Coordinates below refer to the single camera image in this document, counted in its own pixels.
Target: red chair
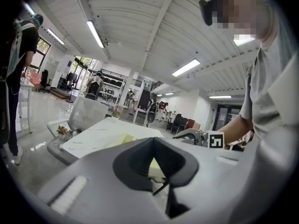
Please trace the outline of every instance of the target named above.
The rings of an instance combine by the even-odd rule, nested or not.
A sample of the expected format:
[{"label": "red chair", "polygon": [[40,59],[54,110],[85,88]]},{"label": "red chair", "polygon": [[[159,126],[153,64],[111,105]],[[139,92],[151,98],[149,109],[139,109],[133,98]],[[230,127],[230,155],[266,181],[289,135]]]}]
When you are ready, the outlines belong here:
[{"label": "red chair", "polygon": [[30,82],[34,85],[34,88],[37,90],[41,85],[41,74],[37,72],[30,72]]}]

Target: chair seat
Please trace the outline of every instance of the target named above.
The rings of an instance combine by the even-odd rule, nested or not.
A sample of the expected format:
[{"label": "chair seat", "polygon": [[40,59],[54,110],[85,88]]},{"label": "chair seat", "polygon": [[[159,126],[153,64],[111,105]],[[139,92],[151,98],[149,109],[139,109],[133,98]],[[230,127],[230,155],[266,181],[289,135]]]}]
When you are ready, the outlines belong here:
[{"label": "chair seat", "polygon": [[59,137],[55,137],[47,143],[47,150],[63,164],[69,166],[77,161],[78,158],[64,150],[60,150],[59,145],[63,143],[65,143],[64,140],[61,140]]}]

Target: ceiling light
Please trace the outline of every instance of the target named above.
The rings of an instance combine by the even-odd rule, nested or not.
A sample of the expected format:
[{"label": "ceiling light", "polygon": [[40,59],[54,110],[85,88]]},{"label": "ceiling light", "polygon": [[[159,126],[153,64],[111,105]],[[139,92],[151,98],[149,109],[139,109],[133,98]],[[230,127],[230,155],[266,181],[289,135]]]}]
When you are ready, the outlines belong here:
[{"label": "ceiling light", "polygon": [[210,99],[230,99],[230,95],[218,95],[218,96],[209,96]]},{"label": "ceiling light", "polygon": [[54,32],[52,32],[51,29],[48,29],[48,32],[50,32],[57,41],[64,45],[64,42]]},{"label": "ceiling light", "polygon": [[97,32],[95,26],[94,26],[93,21],[87,21],[87,25],[89,26],[89,29],[91,30],[91,32],[92,32],[92,34],[93,34],[95,40],[96,40],[97,43],[99,44],[99,46],[100,46],[101,48],[104,48],[104,44],[103,44],[103,42],[102,42],[102,40],[101,40],[101,38],[100,38],[100,36],[99,36],[99,34],[98,34],[98,32]]},{"label": "ceiling light", "polygon": [[251,35],[235,35],[234,42],[237,46],[241,46],[245,43],[255,40]]},{"label": "ceiling light", "polygon": [[24,2],[24,6],[33,16],[36,14],[27,3]]},{"label": "ceiling light", "polygon": [[190,63],[188,63],[187,65],[185,65],[184,67],[182,67],[181,69],[177,70],[176,72],[174,72],[172,75],[177,77],[180,74],[186,72],[187,70],[190,70],[191,68],[193,68],[194,66],[199,65],[199,61],[194,59],[193,61],[191,61]]}]

